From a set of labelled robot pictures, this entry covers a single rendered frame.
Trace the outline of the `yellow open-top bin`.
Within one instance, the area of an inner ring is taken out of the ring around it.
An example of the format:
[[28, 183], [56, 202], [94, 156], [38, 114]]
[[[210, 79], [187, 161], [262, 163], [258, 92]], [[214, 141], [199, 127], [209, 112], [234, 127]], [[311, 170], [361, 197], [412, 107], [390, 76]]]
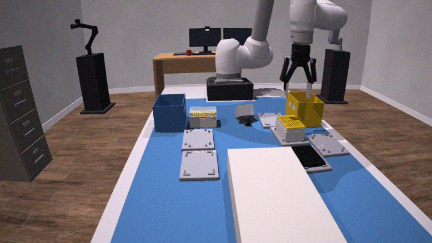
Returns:
[[310, 99], [306, 92], [288, 92], [286, 115], [294, 115], [305, 127], [321, 126], [324, 102], [312, 93]]

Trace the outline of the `blue bench mat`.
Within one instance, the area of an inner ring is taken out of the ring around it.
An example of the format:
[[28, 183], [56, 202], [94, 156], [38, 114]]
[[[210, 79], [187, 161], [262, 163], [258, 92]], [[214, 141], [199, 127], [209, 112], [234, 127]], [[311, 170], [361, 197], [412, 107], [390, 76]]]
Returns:
[[[253, 98], [185, 101], [185, 130], [212, 129], [219, 180], [179, 181], [184, 132], [153, 128], [110, 243], [237, 243], [227, 151], [282, 147], [257, 113], [286, 115], [284, 97]], [[253, 104], [252, 126], [234, 117], [241, 104]], [[190, 128], [190, 107], [216, 107], [217, 127]], [[324, 159], [332, 170], [308, 176], [347, 243], [432, 243], [424, 227], [351, 153]]]

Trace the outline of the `blue open-top bin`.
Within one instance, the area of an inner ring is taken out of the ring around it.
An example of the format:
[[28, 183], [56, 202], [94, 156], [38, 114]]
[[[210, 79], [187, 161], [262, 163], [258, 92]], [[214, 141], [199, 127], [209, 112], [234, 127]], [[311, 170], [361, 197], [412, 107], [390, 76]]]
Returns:
[[152, 106], [155, 132], [184, 131], [187, 117], [184, 97], [185, 94], [158, 95]]

